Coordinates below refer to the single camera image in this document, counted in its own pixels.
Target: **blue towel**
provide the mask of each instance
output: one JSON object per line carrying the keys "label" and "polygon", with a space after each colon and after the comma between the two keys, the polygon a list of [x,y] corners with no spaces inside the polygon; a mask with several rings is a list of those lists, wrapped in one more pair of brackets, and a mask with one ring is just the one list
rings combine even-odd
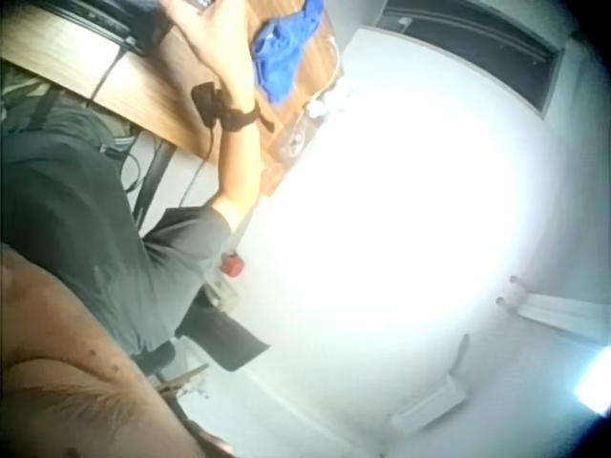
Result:
{"label": "blue towel", "polygon": [[307,41],[318,30],[324,0],[305,0],[301,11],[272,19],[252,43],[257,84],[271,103],[291,94]]}

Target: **man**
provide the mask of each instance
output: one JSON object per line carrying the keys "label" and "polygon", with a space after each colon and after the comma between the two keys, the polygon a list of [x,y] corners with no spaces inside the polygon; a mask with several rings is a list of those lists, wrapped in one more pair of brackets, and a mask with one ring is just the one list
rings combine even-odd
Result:
{"label": "man", "polygon": [[[161,4],[219,78],[226,106],[252,112],[245,0],[205,12]],[[174,69],[175,50],[166,49]],[[183,94],[197,79],[179,69],[173,77]],[[128,354],[174,334],[206,265],[257,198],[257,124],[223,132],[218,193],[199,208],[169,209],[144,239],[113,165],[82,138],[33,130],[2,140],[3,449],[203,456]]]}

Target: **red object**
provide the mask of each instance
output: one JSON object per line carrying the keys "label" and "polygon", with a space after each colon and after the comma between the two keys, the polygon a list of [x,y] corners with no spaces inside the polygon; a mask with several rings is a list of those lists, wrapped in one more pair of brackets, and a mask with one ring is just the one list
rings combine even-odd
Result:
{"label": "red object", "polygon": [[227,277],[238,277],[244,269],[244,261],[235,251],[223,253],[221,256],[221,271]]}

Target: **wrist strap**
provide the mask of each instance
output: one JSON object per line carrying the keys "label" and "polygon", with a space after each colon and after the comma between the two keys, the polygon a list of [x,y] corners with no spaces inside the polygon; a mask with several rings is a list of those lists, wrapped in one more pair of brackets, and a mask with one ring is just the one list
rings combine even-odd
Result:
{"label": "wrist strap", "polygon": [[250,113],[229,108],[222,99],[222,91],[216,89],[213,82],[194,87],[191,90],[191,98],[198,109],[203,124],[208,129],[214,128],[217,120],[219,120],[225,131],[238,132],[260,119],[269,132],[274,132],[274,123],[263,117],[258,102],[255,102],[255,109]]}

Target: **gray t-shirt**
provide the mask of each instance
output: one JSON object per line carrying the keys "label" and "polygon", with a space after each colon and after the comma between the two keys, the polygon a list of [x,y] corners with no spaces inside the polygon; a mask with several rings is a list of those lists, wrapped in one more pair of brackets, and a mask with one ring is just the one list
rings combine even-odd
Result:
{"label": "gray t-shirt", "polygon": [[170,339],[230,229],[209,206],[168,209],[144,239],[114,164],[80,138],[2,141],[2,241],[64,282],[128,354]]}

